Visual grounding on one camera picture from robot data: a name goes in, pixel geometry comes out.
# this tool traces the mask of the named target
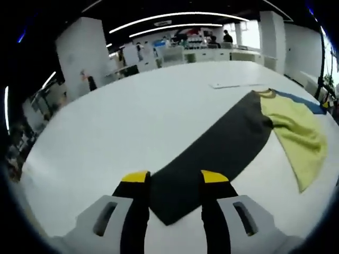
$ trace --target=yellow t-shirt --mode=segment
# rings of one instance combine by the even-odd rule
[[[258,92],[262,114],[269,117],[303,192],[318,176],[327,154],[326,137],[313,113],[303,103],[274,91]]]

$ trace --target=office desk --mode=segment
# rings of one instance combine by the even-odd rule
[[[260,54],[257,51],[250,50],[240,50],[240,49],[190,49],[183,50],[183,60],[170,62],[170,66],[188,64],[187,57],[188,55],[194,55],[194,62],[206,62],[206,61],[228,61],[230,60],[231,53],[241,53],[245,55],[254,55],[254,61],[260,65],[264,65],[264,55]],[[148,57],[143,61],[137,63],[139,72],[150,71],[158,68],[157,61],[163,61],[161,57]],[[118,72],[129,68],[130,66],[125,66],[120,69],[114,70],[110,75],[116,76]]]
[[[213,89],[222,84],[236,88]],[[62,108],[42,132],[24,165],[21,185],[49,235],[65,235],[76,217],[121,178],[156,172],[213,125],[253,87],[268,87],[316,100],[282,75],[254,62],[220,61],[172,66],[134,75],[97,89]],[[328,157],[302,194],[274,133],[232,181],[274,216],[286,235],[304,238],[316,225],[337,181],[339,127],[317,116],[328,140]],[[203,253],[206,235],[198,208],[165,226],[152,212],[145,253]]]

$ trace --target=white pillar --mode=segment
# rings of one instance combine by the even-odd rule
[[[276,71],[284,74],[286,36],[283,18],[275,12],[260,12],[260,41],[262,53],[277,59]]]
[[[80,72],[94,78],[97,87],[104,85],[109,61],[101,20],[81,17],[56,40],[56,48],[71,101],[89,92]]]
[[[224,41],[224,28],[223,27],[214,28],[212,32],[213,32],[213,35],[217,37],[217,42],[220,43]]]
[[[242,28],[240,23],[235,23],[235,33],[237,35],[237,45],[243,44],[243,37],[242,37]]]

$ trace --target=ceiling light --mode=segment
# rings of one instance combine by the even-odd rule
[[[263,0],[264,2],[268,3],[269,5],[271,5],[272,7],[276,8],[279,12],[281,12],[282,14],[284,14],[286,17],[288,17],[290,19],[290,21],[293,21],[293,19],[287,15],[285,12],[283,12],[282,10],[280,10],[278,7],[276,7],[274,4],[270,3],[268,0]]]
[[[23,33],[20,35],[19,39],[17,40],[18,43],[20,43],[22,41],[22,39],[24,38],[24,36],[26,35],[26,30],[23,31]]]
[[[228,14],[221,14],[221,13],[214,13],[214,12],[177,12],[177,13],[169,13],[169,14],[162,14],[162,15],[157,15],[157,16],[152,16],[152,17],[147,17],[145,19],[133,21],[131,23],[128,23],[126,25],[122,25],[118,28],[115,28],[110,31],[110,33],[114,33],[120,29],[126,28],[130,25],[134,25],[140,22],[148,21],[148,20],[153,20],[153,19],[159,19],[161,17],[170,17],[170,16],[179,16],[179,15],[212,15],[212,16],[221,16],[221,17],[231,17],[232,19],[237,19],[237,20],[242,20],[242,21],[249,21],[248,19],[244,19],[242,17],[236,17]]]
[[[52,73],[52,75],[49,76],[49,78],[46,80],[46,82],[43,83],[41,89],[44,89],[44,87],[47,85],[47,83],[52,79],[52,77],[53,77],[55,74],[56,74],[56,72],[54,71],[54,72]]]
[[[83,9],[83,10],[81,11],[81,13],[84,13],[85,11],[89,10],[90,8],[92,8],[94,5],[97,5],[97,4],[100,3],[101,1],[102,1],[102,0],[96,1],[95,3],[91,4],[89,7]]]
[[[111,53],[110,55],[109,55],[109,57],[114,57],[114,56],[117,56],[118,55],[118,53],[117,52],[114,52],[114,53]]]
[[[163,26],[161,28],[154,28],[154,29],[150,29],[150,30],[146,30],[146,31],[142,31],[142,32],[139,32],[139,33],[135,33],[135,34],[131,34],[129,36],[129,38],[132,38],[134,36],[138,36],[138,35],[141,35],[141,34],[144,34],[144,33],[149,33],[149,32],[154,32],[154,31],[158,31],[158,30],[162,30],[162,29],[168,29],[168,28],[180,28],[182,26],[222,26],[222,25],[219,25],[219,24],[180,24],[180,25],[168,25],[168,26]]]
[[[316,17],[314,17],[313,11],[309,8],[308,9],[309,13],[312,14],[313,18],[316,20],[316,22],[318,22],[318,20],[316,19]]]
[[[8,123],[8,87],[5,88],[5,119],[6,119],[6,127],[7,131],[10,132],[10,125]]]

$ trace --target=chair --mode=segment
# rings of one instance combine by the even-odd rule
[[[163,67],[184,63],[184,48],[182,46],[162,49]]]
[[[233,48],[233,44],[230,43],[230,42],[222,42],[220,45],[221,45],[222,49],[232,49]]]
[[[207,48],[209,48],[209,49],[217,49],[218,45],[217,44],[207,44]]]

